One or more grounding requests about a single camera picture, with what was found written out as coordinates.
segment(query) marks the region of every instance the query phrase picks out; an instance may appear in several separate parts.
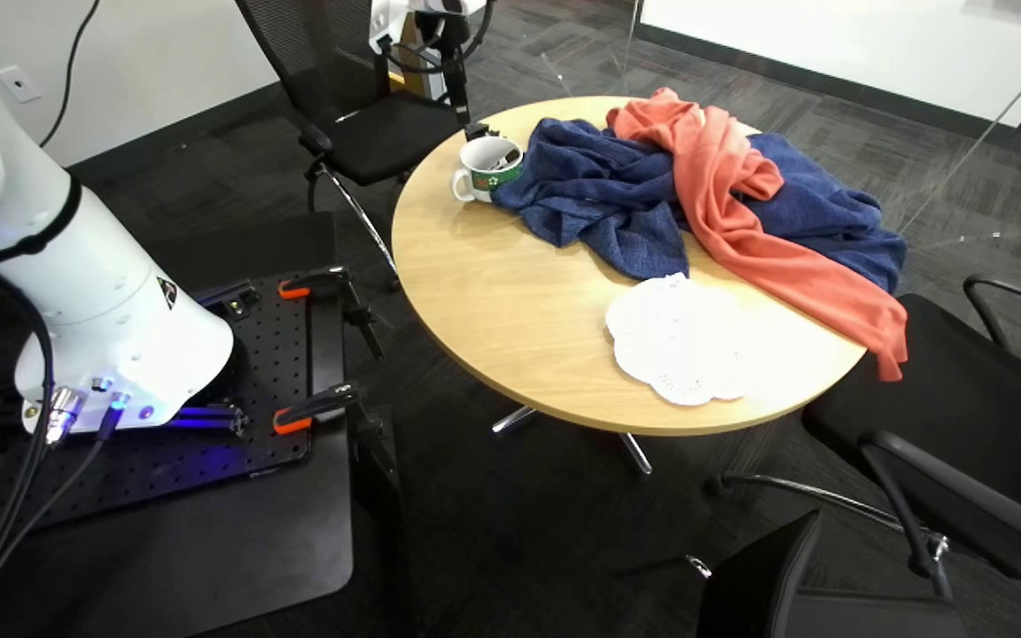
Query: blue cloth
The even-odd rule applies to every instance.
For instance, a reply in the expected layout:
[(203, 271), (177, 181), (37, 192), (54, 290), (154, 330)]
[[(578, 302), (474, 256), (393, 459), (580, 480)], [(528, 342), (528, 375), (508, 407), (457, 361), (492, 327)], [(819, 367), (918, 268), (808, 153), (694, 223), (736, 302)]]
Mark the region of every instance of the blue cloth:
[(781, 134), (750, 134), (750, 146), (782, 173), (782, 189), (769, 202), (744, 197), (761, 231), (796, 240), (884, 290), (896, 290), (903, 240), (879, 227), (879, 205), (815, 165)]
[(584, 240), (633, 279), (686, 271), (675, 158), (584, 119), (540, 119), (521, 176), (499, 183), (492, 202), (536, 238)]

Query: white napkin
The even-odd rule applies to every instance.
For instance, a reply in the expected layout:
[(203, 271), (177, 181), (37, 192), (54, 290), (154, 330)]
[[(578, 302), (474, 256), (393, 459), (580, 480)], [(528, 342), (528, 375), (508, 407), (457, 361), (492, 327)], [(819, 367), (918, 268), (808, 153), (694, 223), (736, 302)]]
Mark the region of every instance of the white napkin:
[(744, 393), (736, 302), (694, 279), (659, 277), (621, 294), (606, 310), (617, 365), (671, 404), (735, 399)]

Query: small cup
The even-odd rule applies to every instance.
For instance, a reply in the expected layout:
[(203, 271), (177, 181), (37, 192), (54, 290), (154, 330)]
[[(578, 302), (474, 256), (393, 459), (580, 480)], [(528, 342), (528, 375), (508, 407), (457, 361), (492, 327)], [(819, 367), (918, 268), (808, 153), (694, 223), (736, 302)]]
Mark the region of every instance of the small cup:
[(470, 137), (462, 148), (462, 171), (454, 171), (457, 202), (489, 202), (496, 183), (521, 173), (521, 148), (512, 137)]

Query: black platform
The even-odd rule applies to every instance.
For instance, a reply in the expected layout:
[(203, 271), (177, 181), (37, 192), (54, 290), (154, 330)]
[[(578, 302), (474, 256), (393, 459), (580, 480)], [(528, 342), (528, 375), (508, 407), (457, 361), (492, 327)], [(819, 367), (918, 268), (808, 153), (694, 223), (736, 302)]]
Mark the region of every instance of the black platform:
[[(182, 283), (227, 283), (326, 265), (328, 231), (320, 217), (156, 256)], [(312, 310), (307, 340), (307, 385), (339, 382), (336, 303)], [(194, 635), (345, 588), (353, 571), (345, 426), (312, 434), (307, 459), (275, 467), (27, 539), (0, 576), (0, 635)]]

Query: orange cloth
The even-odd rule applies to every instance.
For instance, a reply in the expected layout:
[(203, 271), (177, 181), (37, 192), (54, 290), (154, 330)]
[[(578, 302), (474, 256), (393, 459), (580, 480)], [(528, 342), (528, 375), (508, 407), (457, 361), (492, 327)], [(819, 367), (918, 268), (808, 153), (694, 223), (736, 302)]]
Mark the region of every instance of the orange cloth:
[(767, 202), (782, 189), (782, 173), (750, 148), (728, 108), (698, 108), (664, 87), (613, 108), (611, 128), (617, 137), (651, 140), (675, 157), (686, 227), (720, 265), (866, 342), (879, 361), (879, 378), (899, 378), (907, 310), (866, 277), (761, 231), (735, 194)]

